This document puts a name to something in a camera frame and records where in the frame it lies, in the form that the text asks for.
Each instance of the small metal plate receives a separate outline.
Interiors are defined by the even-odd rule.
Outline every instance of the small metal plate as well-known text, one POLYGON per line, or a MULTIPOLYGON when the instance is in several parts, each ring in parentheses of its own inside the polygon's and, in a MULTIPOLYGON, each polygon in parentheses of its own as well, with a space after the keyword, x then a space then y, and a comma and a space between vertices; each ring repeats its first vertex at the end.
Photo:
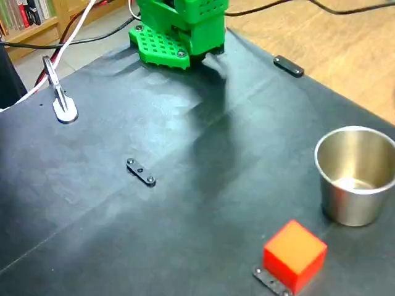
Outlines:
POLYGON ((140 180, 142 180, 142 182, 146 183, 150 187, 155 186, 156 179, 137 160, 133 158, 128 158, 128 160, 126 161, 126 166, 133 174, 135 174, 140 180))
POLYGON ((290 60, 286 59, 282 55, 278 55, 273 59, 273 63, 278 67, 281 68, 285 71, 287 71, 289 74, 291 74, 293 77, 300 78, 304 74, 304 69, 295 63, 292 63, 290 60))
POLYGON ((254 276, 278 296, 293 296, 293 293, 282 282, 272 276, 267 270, 254 268, 254 276))

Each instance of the black table surface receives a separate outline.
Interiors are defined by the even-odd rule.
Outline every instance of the black table surface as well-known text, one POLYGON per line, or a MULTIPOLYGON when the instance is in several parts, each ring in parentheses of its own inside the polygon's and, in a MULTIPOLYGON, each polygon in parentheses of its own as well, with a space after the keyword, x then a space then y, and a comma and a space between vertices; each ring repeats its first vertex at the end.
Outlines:
POLYGON ((50 89, 0 114, 0 295, 271 295, 252 269, 290 219, 328 244, 303 295, 392 295, 395 200, 331 223, 313 151, 341 126, 394 128, 272 59, 232 32, 185 72, 125 47, 62 80, 75 123, 50 89))

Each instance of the metal cup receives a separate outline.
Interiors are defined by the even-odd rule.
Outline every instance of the metal cup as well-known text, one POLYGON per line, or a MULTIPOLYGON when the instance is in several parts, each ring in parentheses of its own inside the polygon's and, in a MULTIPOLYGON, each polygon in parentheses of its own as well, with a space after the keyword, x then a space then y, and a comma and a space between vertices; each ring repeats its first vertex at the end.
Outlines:
POLYGON ((326 134, 315 147, 322 207, 348 226, 373 222, 395 185, 395 142, 370 128, 347 126, 326 134))

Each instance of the table clamp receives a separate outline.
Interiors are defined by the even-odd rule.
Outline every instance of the table clamp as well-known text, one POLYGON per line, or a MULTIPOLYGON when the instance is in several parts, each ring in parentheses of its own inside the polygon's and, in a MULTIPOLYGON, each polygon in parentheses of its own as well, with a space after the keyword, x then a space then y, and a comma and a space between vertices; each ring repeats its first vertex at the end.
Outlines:
POLYGON ((47 55, 43 57, 43 62, 49 84, 52 85, 55 91, 55 101, 52 104, 57 119, 65 124, 74 122, 78 118, 78 110, 75 107, 74 100, 65 95, 65 91, 56 75, 55 68, 47 55))
POLYGON ((272 276, 267 270, 255 267, 252 272, 257 280, 268 287, 277 296, 294 296, 282 282, 272 276))

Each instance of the red cube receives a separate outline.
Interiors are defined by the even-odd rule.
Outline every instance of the red cube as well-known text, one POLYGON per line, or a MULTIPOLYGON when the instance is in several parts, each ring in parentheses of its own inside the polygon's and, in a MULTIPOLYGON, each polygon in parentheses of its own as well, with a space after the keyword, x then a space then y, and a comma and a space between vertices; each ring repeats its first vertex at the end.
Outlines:
POLYGON ((264 247, 264 268, 297 294, 320 271, 327 246, 291 220, 264 247))

